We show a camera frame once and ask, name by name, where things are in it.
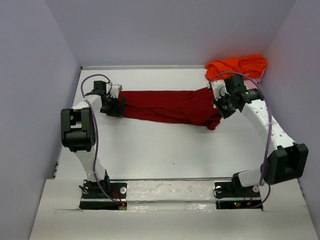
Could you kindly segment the dark red t shirt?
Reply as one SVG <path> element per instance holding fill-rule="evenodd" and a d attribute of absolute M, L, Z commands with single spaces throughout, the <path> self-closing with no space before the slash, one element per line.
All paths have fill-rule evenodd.
<path fill-rule="evenodd" d="M 198 90 L 121 91 L 124 117 L 168 124 L 186 124 L 214 130 L 222 117 L 207 88 Z"/>

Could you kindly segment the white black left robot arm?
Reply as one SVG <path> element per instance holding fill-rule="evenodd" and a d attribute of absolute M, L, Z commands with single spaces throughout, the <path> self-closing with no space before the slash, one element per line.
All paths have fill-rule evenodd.
<path fill-rule="evenodd" d="M 94 81 L 93 90 L 83 94 L 83 100 L 60 112 L 61 142 L 80 161 L 86 174 L 85 193 L 111 191 L 107 170 L 98 158 L 99 133 L 96 113 L 113 117 L 124 116 L 125 97 L 120 97 L 122 85 Z"/>

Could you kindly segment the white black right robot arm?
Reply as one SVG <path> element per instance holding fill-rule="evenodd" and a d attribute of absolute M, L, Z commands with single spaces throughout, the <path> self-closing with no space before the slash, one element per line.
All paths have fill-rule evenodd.
<path fill-rule="evenodd" d="M 213 92 L 212 103 L 223 119 L 236 111 L 242 113 L 265 144 L 263 162 L 253 170 L 237 172 L 232 176 L 233 189 L 253 186 L 269 186 L 300 178 L 305 169 L 309 149 L 297 143 L 273 117 L 269 103 L 259 87 L 251 79 L 238 72 L 219 79 L 212 77 L 207 88 Z"/>

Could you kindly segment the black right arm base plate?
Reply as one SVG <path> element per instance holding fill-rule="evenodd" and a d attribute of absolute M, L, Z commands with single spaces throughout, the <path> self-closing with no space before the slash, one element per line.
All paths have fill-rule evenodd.
<path fill-rule="evenodd" d="M 260 189 L 256 185 L 233 188 L 230 181 L 218 181 L 214 183 L 212 194 L 217 210 L 263 208 Z"/>

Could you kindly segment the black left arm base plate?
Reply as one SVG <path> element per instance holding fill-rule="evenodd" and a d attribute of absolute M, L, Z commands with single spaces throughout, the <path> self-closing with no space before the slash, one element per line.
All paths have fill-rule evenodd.
<path fill-rule="evenodd" d="M 110 191 L 104 189 L 107 197 L 96 185 L 89 188 L 89 183 L 84 181 L 78 186 L 81 189 L 79 208 L 81 210 L 127 210 L 127 190 L 126 182 L 112 181 Z"/>

